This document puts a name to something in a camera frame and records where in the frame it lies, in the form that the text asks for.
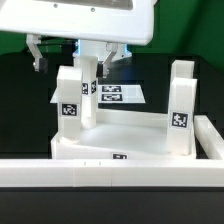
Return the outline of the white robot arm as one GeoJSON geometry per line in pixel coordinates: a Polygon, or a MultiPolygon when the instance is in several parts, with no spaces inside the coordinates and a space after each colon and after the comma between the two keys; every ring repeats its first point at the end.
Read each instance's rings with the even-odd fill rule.
{"type": "Polygon", "coordinates": [[[98,58],[105,77],[112,61],[127,58],[129,45],[146,45],[154,33],[158,0],[0,0],[0,31],[24,33],[34,69],[48,62],[38,45],[43,36],[78,41],[77,56],[98,58]]]}

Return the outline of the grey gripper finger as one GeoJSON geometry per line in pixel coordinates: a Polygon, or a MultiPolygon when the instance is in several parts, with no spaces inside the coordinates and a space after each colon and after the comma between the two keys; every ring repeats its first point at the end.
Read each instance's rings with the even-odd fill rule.
{"type": "Polygon", "coordinates": [[[113,58],[118,52],[118,44],[117,43],[110,43],[106,42],[100,48],[100,54],[98,56],[98,63],[97,63],[97,78],[106,78],[109,70],[108,67],[112,62],[113,58]]]}
{"type": "Polygon", "coordinates": [[[38,48],[41,43],[41,36],[28,34],[26,36],[26,44],[30,50],[32,56],[34,57],[33,67],[36,72],[46,73],[48,70],[48,60],[44,58],[38,48]]]}

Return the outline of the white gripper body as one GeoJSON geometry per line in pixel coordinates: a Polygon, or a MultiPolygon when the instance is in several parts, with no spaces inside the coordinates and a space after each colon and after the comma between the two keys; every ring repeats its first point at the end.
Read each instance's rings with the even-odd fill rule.
{"type": "Polygon", "coordinates": [[[146,45],[157,0],[0,0],[0,31],[146,45]]]}

